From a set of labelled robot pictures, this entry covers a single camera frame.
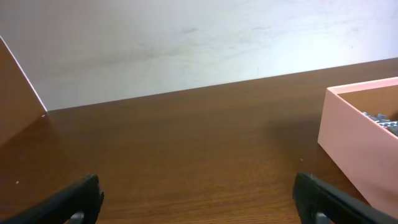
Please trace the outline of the red fire truck grey top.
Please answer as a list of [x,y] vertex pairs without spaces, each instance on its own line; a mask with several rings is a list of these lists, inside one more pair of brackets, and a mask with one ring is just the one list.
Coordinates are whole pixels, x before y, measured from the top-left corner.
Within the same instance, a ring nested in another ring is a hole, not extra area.
[[397,136],[397,121],[388,119],[386,115],[380,113],[376,115],[371,115],[363,111],[363,115],[367,116],[378,125],[380,125],[382,128],[388,130],[393,135]]

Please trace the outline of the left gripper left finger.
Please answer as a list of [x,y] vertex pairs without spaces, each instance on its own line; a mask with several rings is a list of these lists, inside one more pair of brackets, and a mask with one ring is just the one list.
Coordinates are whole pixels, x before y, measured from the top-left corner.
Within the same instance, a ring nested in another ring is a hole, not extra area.
[[103,200],[99,177],[90,174],[2,223],[96,223]]

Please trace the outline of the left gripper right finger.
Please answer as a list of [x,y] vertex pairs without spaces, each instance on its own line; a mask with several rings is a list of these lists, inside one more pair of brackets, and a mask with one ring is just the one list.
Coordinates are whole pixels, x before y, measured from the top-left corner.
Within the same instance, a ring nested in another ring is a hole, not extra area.
[[292,198],[304,224],[397,224],[396,218],[308,173],[299,172],[296,175]]

